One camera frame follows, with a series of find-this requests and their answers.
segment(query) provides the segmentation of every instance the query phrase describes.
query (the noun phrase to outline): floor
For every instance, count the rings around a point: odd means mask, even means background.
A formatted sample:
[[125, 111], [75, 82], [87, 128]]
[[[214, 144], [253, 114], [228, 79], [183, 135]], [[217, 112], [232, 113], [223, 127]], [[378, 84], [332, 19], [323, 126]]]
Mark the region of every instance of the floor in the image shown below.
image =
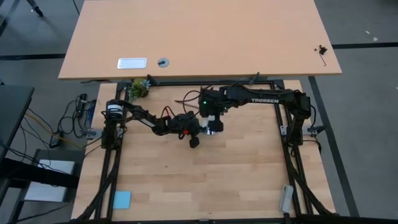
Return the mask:
[[[395, 0], [315, 0], [332, 44], [398, 41], [398, 1]], [[39, 18], [25, 0], [0, 0], [0, 56], [63, 54], [67, 51], [78, 14], [70, 0], [37, 0], [45, 14]], [[83, 0], [76, 0], [80, 9]], [[330, 117], [338, 147], [363, 217], [398, 219], [396, 185], [398, 179], [398, 48], [336, 50], [343, 70], [338, 77], [318, 77], [323, 101]], [[30, 107], [56, 126], [67, 102], [80, 93], [96, 98], [97, 83], [57, 79], [63, 59], [0, 60], [0, 79], [7, 84], [32, 85], [35, 93]], [[307, 77], [300, 77], [304, 90], [312, 96]], [[50, 136], [30, 122], [47, 141]], [[84, 139], [68, 138], [84, 145]], [[348, 215], [336, 169], [325, 134], [319, 135], [322, 158], [338, 213]], [[43, 145], [27, 135], [27, 153], [33, 156]], [[22, 150], [19, 131], [12, 147]], [[64, 145], [57, 150], [75, 150]], [[6, 223], [18, 190], [9, 190], [0, 208], [0, 223]], [[59, 203], [27, 203], [21, 218], [59, 207]], [[72, 205], [44, 217], [22, 223], [66, 222]]]

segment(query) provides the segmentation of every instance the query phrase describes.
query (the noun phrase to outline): metal clamp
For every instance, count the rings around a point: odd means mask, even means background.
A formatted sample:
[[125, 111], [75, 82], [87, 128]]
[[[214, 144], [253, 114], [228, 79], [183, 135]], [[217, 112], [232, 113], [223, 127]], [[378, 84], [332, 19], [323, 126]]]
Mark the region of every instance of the metal clamp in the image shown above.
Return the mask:
[[[287, 126], [283, 125], [280, 128], [280, 133], [285, 136], [287, 135]], [[325, 127], [323, 126], [316, 126], [312, 127], [307, 125], [303, 126], [303, 135], [309, 135], [309, 136], [316, 136], [317, 134], [321, 133], [323, 130], [325, 130]]]
[[[118, 138], [121, 138], [123, 136], [123, 129], [122, 128], [117, 128], [117, 135]], [[102, 137], [102, 129], [87, 129], [86, 131], [81, 131], [82, 134], [86, 135], [87, 140], [93, 140], [93, 139], [99, 139]]]

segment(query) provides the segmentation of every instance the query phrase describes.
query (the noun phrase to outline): black clip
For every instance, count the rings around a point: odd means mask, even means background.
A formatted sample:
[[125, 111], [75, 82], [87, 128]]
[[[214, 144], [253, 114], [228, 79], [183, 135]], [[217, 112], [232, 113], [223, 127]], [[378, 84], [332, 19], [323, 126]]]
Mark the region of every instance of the black clip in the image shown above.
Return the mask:
[[129, 83], [127, 82], [118, 82], [117, 87], [116, 87], [116, 92], [122, 91], [125, 87], [128, 86]]
[[274, 84], [276, 85], [276, 87], [278, 87], [281, 90], [285, 89], [285, 83], [283, 80], [273, 80]]
[[257, 81], [257, 79], [259, 78], [259, 76], [260, 76], [260, 72], [257, 72], [257, 73], [254, 75], [254, 77], [250, 79], [249, 85], [253, 85], [253, 84]]
[[320, 55], [324, 55], [327, 50], [328, 49], [326, 47], [322, 47], [322, 45], [319, 45], [319, 54]]
[[147, 75], [147, 79], [151, 82], [152, 85], [154, 86], [159, 86], [160, 83], [154, 78], [152, 77], [152, 75]]
[[308, 128], [308, 132], [311, 133], [311, 136], [314, 137], [325, 130], [324, 126], [316, 126], [312, 128]]
[[284, 221], [285, 221], [285, 224], [292, 224], [292, 220], [290, 219], [289, 213], [284, 213]]

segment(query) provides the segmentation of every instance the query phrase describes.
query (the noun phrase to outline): wooden tabletop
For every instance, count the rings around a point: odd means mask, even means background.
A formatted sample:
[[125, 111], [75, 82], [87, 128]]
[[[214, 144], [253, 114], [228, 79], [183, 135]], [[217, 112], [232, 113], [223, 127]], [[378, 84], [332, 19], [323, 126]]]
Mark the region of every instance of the wooden tabletop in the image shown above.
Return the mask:
[[[328, 50], [323, 62], [319, 45]], [[146, 58], [145, 69], [117, 68]], [[160, 68], [161, 58], [169, 66]], [[313, 0], [85, 1], [59, 78], [331, 75], [341, 69]]]
[[[285, 81], [285, 86], [301, 90], [296, 80]], [[166, 105], [176, 114], [183, 113], [182, 106], [174, 100], [194, 89], [199, 87], [151, 87], [146, 98], [134, 103], [158, 116]], [[100, 111], [114, 98], [115, 91], [116, 84], [101, 85], [93, 128], [103, 128]], [[132, 199], [130, 209], [114, 210], [113, 220], [282, 217], [279, 200], [282, 186], [289, 181], [273, 105], [231, 108], [222, 121], [224, 132], [216, 136], [199, 135], [200, 145], [196, 149], [189, 147], [189, 138], [178, 140], [175, 134], [156, 136], [140, 122], [127, 123], [116, 189], [130, 191]], [[86, 151], [99, 144], [88, 146]], [[84, 160], [73, 218], [84, 211], [98, 190], [104, 152], [99, 148]], [[300, 152], [308, 186], [326, 208], [334, 211], [317, 145], [305, 142]]]

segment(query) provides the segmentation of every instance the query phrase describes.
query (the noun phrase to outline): bracket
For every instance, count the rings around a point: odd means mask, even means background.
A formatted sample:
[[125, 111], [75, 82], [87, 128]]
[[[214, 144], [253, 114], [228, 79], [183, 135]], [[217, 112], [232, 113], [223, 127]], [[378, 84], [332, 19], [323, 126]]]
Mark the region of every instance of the bracket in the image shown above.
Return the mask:
[[253, 85], [253, 84], [257, 81], [257, 79], [259, 78], [259, 76], [260, 76], [260, 72], [257, 72], [257, 73], [254, 75], [254, 77], [250, 79], [249, 85]]
[[152, 75], [147, 75], [147, 79], [152, 83], [154, 86], [159, 86], [160, 83], [152, 76]]
[[126, 86], [128, 86], [127, 82], [119, 82], [118, 86], [116, 87], [116, 91], [122, 91]]
[[273, 80], [274, 84], [279, 87], [281, 90], [285, 89], [285, 83], [283, 80]]
[[199, 224], [210, 224], [211, 222], [210, 222], [210, 220], [208, 220], [208, 219], [201, 219], [201, 220], [199, 220]]
[[[81, 131], [82, 134], [86, 134], [86, 138], [87, 140], [95, 140], [95, 139], [99, 139], [100, 137], [102, 137], [102, 129], [87, 129], [87, 131]], [[122, 128], [117, 128], [117, 135], [119, 136], [119, 138], [122, 137], [123, 134], [123, 129]]]
[[[280, 133], [285, 136], [287, 135], [287, 126], [282, 125], [280, 128]], [[309, 135], [309, 136], [316, 136], [317, 134], [321, 133], [323, 130], [325, 130], [325, 127], [323, 126], [317, 126], [317, 127], [312, 127], [309, 125], [303, 126], [303, 135]]]

